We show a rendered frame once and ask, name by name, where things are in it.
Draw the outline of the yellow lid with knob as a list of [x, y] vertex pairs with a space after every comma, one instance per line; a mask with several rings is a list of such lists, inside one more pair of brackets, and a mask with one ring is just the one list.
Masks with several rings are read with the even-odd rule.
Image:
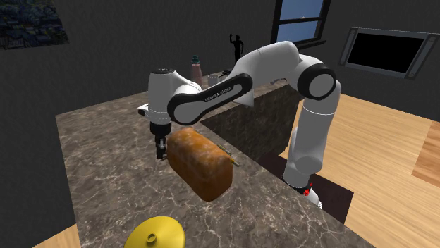
[[185, 248], [185, 232], [176, 219], [155, 216], [139, 224], [123, 248]]

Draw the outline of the brown bread loaf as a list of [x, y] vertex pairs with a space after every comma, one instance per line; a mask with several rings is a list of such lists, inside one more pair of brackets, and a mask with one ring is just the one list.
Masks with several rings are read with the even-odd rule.
[[231, 157], [195, 129], [183, 128], [166, 143], [169, 165], [202, 200], [211, 202], [231, 186]]

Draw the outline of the window with dark frame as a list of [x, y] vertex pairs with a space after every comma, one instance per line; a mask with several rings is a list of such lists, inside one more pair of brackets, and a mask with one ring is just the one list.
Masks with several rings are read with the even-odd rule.
[[276, 0], [270, 43], [291, 41], [306, 49], [326, 42], [322, 37], [332, 0]]

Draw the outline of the pink bottle with green cap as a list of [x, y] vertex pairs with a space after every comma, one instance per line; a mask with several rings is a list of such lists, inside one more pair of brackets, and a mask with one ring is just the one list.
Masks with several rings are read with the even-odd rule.
[[199, 57], [198, 55], [193, 55], [191, 61], [191, 80], [198, 85], [202, 85], [202, 77]]

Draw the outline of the black human figurine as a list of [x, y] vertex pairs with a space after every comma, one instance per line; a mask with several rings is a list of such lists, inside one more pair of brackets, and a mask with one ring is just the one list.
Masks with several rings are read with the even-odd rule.
[[235, 63], [237, 63], [237, 61], [240, 59], [241, 55], [243, 54], [244, 43], [240, 39], [239, 35], [236, 35], [235, 39], [232, 39], [232, 36], [233, 36], [232, 34], [229, 35], [229, 41], [234, 46], [234, 59], [235, 59]]

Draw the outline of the wall television with grey frame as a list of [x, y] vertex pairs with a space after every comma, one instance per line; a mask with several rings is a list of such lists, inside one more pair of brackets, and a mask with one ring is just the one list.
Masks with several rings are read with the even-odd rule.
[[338, 64], [414, 80], [440, 34], [352, 27]]

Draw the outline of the blue wall painting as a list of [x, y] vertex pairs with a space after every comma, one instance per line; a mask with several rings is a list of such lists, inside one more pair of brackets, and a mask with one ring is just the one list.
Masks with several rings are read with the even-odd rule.
[[0, 0], [0, 50], [68, 43], [54, 0]]

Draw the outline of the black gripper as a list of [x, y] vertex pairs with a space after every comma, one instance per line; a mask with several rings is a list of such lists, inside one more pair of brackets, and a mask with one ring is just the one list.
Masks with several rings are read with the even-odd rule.
[[156, 124], [151, 122], [149, 125], [150, 132], [155, 136], [156, 155], [157, 159], [166, 157], [166, 138], [171, 133], [171, 123]]

